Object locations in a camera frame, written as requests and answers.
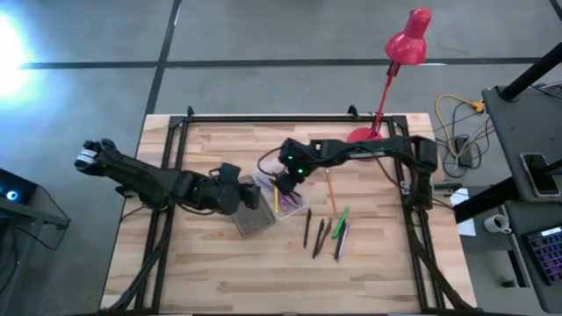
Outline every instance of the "phone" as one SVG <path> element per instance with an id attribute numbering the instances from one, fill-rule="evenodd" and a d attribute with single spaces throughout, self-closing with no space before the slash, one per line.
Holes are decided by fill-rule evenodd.
<path id="1" fill-rule="evenodd" d="M 548 162 L 542 154 L 521 154 L 521 161 L 525 174 L 532 184 L 535 194 L 540 198 L 557 197 L 560 188 L 554 181 L 552 175 L 541 172 L 548 167 Z"/>

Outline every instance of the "lamp base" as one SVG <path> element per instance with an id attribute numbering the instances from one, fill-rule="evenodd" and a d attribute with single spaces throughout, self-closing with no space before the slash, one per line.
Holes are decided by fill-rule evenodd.
<path id="1" fill-rule="evenodd" d="M 348 136 L 348 143 L 354 143 L 358 141 L 367 141 L 367 140 L 382 140 L 383 135 L 380 133 L 375 132 L 374 135 L 371 136 L 372 130 L 369 127 L 359 127 L 353 130 Z"/>

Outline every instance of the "colorful keyboard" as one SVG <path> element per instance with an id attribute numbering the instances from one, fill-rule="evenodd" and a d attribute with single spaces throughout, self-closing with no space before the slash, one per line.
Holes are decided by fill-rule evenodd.
<path id="1" fill-rule="evenodd" d="M 539 273 L 548 285 L 562 282 L 562 226 L 523 236 L 534 254 Z"/>

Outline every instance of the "black metal frame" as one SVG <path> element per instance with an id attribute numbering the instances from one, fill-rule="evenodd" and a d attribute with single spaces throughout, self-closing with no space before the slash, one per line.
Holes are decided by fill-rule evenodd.
<path id="1" fill-rule="evenodd" d="M 169 164 L 169 156 L 171 153 L 171 145 L 174 138 L 175 131 L 181 127 L 180 141 L 178 144 L 177 157 L 175 169 L 182 168 L 182 160 L 184 157 L 185 143 L 190 123 L 221 123 L 221 122 L 235 122 L 235 123 L 263 123 L 263 122 L 371 122 L 372 115 L 359 115 L 353 105 L 348 110 L 348 114 L 344 115 L 231 115 L 231 116 L 196 116 L 190 107 L 186 116 L 172 116 L 169 119 L 169 128 L 166 135 L 166 142 L 164 152 L 162 155 L 162 168 L 167 168 Z M 408 136 L 408 125 L 405 116 L 385 116 L 381 120 L 388 125 L 390 137 L 397 136 L 400 133 Z M 406 178 L 402 169 L 402 164 L 398 159 L 394 159 L 396 169 L 396 176 L 399 183 L 403 183 Z M 425 211 L 414 210 L 407 201 L 409 199 L 409 191 L 397 188 L 402 202 L 402 211 L 404 213 L 406 233 L 408 246 L 410 248 L 411 261 L 414 273 L 414 281 L 416 284 L 417 297 L 420 304 L 421 313 L 435 313 L 439 311 L 440 314 L 450 314 L 452 310 L 445 309 L 443 294 L 447 294 L 451 302 L 455 302 L 456 292 L 447 283 L 444 276 L 441 274 L 436 266 L 436 256 L 433 249 L 431 240 L 431 233 L 429 231 L 428 214 Z M 127 298 L 121 299 L 118 305 L 114 305 L 110 310 L 103 310 L 99 313 L 107 315 L 145 315 L 159 313 L 159 306 L 162 296 L 163 279 L 165 276 L 166 259 L 168 255 L 168 247 L 171 238 L 171 228 L 174 219 L 174 207 L 168 208 L 162 212 L 165 214 L 164 229 L 162 236 L 155 244 L 156 230 L 158 220 L 162 212 L 155 211 L 152 214 L 150 224 L 148 226 L 148 237 L 143 257 L 142 268 L 139 275 L 133 280 L 132 285 L 127 289 Z M 418 211 L 420 217 L 421 233 L 423 244 L 419 241 L 412 220 L 412 213 Z M 432 288 L 434 297 L 436 298 L 436 308 L 429 307 L 427 292 L 423 282 L 422 266 L 420 261 L 424 262 L 429 270 L 431 277 Z M 149 308 L 144 307 L 147 277 L 150 270 L 158 262 L 158 268 L 155 276 L 155 288 L 153 291 L 152 302 Z M 136 297 L 133 310 L 127 310 L 133 296 Z M 453 303 L 455 308 L 465 309 L 470 308 L 468 305 Z"/>

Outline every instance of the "white cup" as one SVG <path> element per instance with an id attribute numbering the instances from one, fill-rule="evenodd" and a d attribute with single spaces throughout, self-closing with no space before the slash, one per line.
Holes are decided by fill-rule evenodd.
<path id="1" fill-rule="evenodd" d="M 511 233 L 509 219 L 500 214 L 487 218 L 484 221 L 484 227 L 490 233 Z"/>

